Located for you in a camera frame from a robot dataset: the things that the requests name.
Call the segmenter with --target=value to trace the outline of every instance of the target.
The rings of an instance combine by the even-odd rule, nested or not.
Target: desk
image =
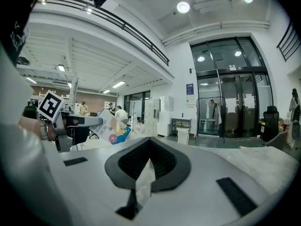
[[[176,126],[175,124],[177,122],[181,122],[181,125]],[[172,134],[177,134],[178,131],[176,130],[176,128],[189,128],[189,133],[190,133],[190,129],[191,129],[191,118],[173,118],[172,119]]]

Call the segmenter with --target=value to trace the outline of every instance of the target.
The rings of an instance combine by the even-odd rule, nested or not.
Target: black metal railing
[[[290,21],[284,36],[277,45],[277,48],[280,49],[284,60],[287,61],[289,57],[292,56],[293,53],[298,49],[300,44],[300,38],[293,27],[293,23]]]
[[[169,63],[169,59],[162,53],[162,51],[151,42],[143,33],[134,28],[131,24],[118,17],[117,15],[103,9],[96,8],[93,4],[83,1],[83,0],[38,0],[37,3],[41,4],[56,4],[69,8],[74,8],[80,11],[90,12],[91,15],[100,17],[122,30],[128,32],[136,39],[138,39],[141,43],[143,43],[146,47],[148,47],[155,55],[157,55],[167,66]]]

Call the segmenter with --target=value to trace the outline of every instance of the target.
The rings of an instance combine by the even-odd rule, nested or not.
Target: floor
[[[167,136],[167,140],[176,141],[176,135]],[[261,138],[251,137],[251,138],[219,138],[219,137],[208,137],[208,136],[198,136],[196,140],[194,138],[189,138],[188,145],[202,146],[209,148],[232,148],[238,149],[242,147],[264,147],[265,142]],[[283,152],[290,155],[297,161],[301,159],[301,148],[291,149],[288,145],[285,145]]]

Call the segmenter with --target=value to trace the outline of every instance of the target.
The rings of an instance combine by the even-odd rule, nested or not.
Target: clothing rack
[[[224,133],[225,133],[225,114],[226,114],[226,106],[224,106],[224,105],[226,105],[226,100],[225,100],[225,98],[224,97],[201,97],[201,98],[198,98],[197,99],[197,118],[198,118],[198,122],[197,122],[197,133],[196,133],[196,136],[195,136],[195,140],[197,139],[197,137],[198,137],[198,130],[199,130],[199,122],[200,122],[200,120],[199,120],[199,117],[200,117],[200,113],[199,113],[199,100],[200,99],[206,99],[206,100],[212,100],[212,99],[220,99],[221,100],[221,104],[222,105],[219,105],[220,106],[220,111],[221,111],[221,120],[222,120],[222,123],[221,123],[221,127],[219,128],[219,130],[218,130],[218,132],[219,132],[219,137],[222,137],[222,138],[224,138],[224,143],[225,143],[225,137],[224,137]]]

